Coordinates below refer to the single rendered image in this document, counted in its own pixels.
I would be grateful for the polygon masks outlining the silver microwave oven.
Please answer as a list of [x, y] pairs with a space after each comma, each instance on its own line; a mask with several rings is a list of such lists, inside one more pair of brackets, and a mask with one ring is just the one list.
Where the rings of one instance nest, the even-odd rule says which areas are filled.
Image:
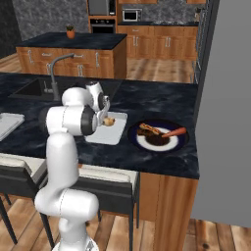
[[141, 20], [141, 9], [123, 9], [124, 22], [139, 22]]

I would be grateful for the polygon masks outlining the black built-in oven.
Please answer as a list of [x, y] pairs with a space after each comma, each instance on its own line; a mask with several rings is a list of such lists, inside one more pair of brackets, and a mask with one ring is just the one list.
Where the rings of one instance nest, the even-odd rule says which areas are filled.
[[116, 22], [114, 20], [90, 20], [90, 28], [92, 33], [115, 33]]

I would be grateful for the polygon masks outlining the dark blue large plate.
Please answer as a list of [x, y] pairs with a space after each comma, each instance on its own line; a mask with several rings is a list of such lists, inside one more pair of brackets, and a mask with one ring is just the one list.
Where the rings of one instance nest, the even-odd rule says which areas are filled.
[[170, 142], [167, 145], [151, 145], [145, 140], [146, 135], [137, 134], [140, 124], [147, 124], [157, 128], [161, 132], [161, 135], [181, 127], [181, 125], [177, 123], [163, 119], [148, 119], [137, 122], [129, 128], [127, 137], [129, 141], [140, 150], [157, 153], [172, 153], [184, 147], [189, 141], [189, 134], [187, 132], [185, 134], [169, 137]]

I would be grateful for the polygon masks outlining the wooden base cupboard run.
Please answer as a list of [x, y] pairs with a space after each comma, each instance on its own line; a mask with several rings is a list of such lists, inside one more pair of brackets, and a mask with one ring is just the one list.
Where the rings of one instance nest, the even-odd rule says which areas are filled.
[[126, 34], [126, 52], [135, 59], [170, 59], [194, 61], [197, 22], [157, 24], [151, 22], [119, 23], [117, 33]]

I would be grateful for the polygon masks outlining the grey panel above oven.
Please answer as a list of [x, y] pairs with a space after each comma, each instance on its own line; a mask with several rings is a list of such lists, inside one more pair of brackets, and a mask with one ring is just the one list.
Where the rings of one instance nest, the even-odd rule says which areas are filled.
[[88, 13], [91, 16], [114, 16], [116, 0], [88, 0]]

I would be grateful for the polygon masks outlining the dark brown cooked steak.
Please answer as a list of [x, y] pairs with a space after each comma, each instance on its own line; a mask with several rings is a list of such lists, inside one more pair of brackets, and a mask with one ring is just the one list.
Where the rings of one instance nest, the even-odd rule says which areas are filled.
[[161, 134], [152, 134], [152, 135], [147, 135], [145, 137], [145, 140], [155, 146], [163, 146], [167, 145], [170, 142], [170, 139], [168, 137], [163, 137]]

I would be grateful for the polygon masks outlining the wooden counter cabinet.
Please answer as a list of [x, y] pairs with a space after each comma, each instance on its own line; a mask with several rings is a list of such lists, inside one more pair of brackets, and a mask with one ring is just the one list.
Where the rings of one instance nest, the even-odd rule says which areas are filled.
[[151, 251], [182, 251], [198, 180], [147, 173], [140, 177], [139, 217], [155, 224]]

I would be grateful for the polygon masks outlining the wooden kitchen island cupboards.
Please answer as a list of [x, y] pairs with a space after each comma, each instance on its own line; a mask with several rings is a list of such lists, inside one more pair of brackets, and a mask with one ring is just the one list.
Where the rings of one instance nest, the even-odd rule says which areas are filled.
[[49, 75], [52, 61], [58, 61], [55, 75], [125, 78], [126, 35], [119, 33], [77, 33], [73, 39], [64, 32], [47, 32], [16, 47], [25, 74]]

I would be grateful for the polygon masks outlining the brown grilled kebab skewer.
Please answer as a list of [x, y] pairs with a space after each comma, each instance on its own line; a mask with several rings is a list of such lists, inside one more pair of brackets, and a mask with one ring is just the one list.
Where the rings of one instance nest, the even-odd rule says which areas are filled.
[[146, 135], [146, 136], [151, 136], [151, 135], [160, 135], [161, 132], [150, 125], [147, 124], [140, 124], [139, 129], [137, 130], [138, 135]]

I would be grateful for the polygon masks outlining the orange carrot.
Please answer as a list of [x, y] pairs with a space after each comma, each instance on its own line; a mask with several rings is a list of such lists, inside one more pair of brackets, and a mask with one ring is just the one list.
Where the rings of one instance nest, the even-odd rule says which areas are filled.
[[186, 133], [186, 128], [185, 127], [180, 127], [175, 130], [169, 131], [165, 134], [162, 135], [163, 138], [171, 137], [171, 136], [176, 136], [176, 135], [181, 135]]

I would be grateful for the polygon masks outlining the black stool with white cushion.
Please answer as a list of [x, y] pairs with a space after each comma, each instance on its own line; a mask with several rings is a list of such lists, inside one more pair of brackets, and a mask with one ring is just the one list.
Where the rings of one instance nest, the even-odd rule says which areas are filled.
[[0, 193], [34, 200], [47, 182], [44, 159], [0, 153]]
[[82, 165], [73, 189], [88, 191], [99, 200], [98, 220], [101, 211], [128, 215], [129, 251], [133, 244], [133, 209], [136, 209], [136, 226], [139, 226], [140, 172], [107, 167]]

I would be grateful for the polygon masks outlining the grey sink tap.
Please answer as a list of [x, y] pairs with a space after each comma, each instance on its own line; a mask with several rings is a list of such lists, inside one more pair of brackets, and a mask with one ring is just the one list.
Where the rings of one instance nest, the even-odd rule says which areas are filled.
[[51, 76], [51, 87], [48, 88], [47, 85], [44, 85], [44, 89], [43, 91], [48, 94], [48, 93], [52, 93], [53, 94], [53, 100], [54, 101], [60, 101], [61, 100], [61, 94], [59, 91], [59, 87], [58, 87], [58, 83], [55, 80], [55, 76], [54, 76], [54, 66], [57, 62], [67, 59], [67, 58], [72, 58], [75, 54], [74, 53], [70, 53], [67, 55], [63, 55], [63, 56], [59, 56], [57, 58], [55, 58], [50, 66], [50, 76]]

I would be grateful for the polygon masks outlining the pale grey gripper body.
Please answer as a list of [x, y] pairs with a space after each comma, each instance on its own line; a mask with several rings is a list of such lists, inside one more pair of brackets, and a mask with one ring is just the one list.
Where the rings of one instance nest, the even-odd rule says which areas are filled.
[[108, 96], [103, 96], [100, 104], [99, 111], [96, 113], [98, 124], [102, 125], [105, 118], [108, 117], [108, 111], [110, 109], [110, 99]]

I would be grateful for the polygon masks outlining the grey fridge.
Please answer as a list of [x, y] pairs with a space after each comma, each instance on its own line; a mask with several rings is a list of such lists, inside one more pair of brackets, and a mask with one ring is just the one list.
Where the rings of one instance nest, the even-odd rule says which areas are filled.
[[220, 0], [195, 133], [192, 217], [251, 227], [251, 0]]

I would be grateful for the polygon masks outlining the black sink basin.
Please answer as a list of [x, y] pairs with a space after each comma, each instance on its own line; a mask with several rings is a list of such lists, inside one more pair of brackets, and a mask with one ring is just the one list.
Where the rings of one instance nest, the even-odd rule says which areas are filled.
[[[91, 81], [98, 81], [105, 95], [113, 99], [117, 89], [121, 85], [118, 79], [110, 78], [85, 78], [85, 77], [57, 77], [59, 94], [63, 95], [64, 91], [70, 87], [85, 88]], [[34, 99], [42, 101], [52, 101], [54, 98], [51, 79], [47, 76], [38, 77], [18, 91], [11, 94], [12, 98]]]

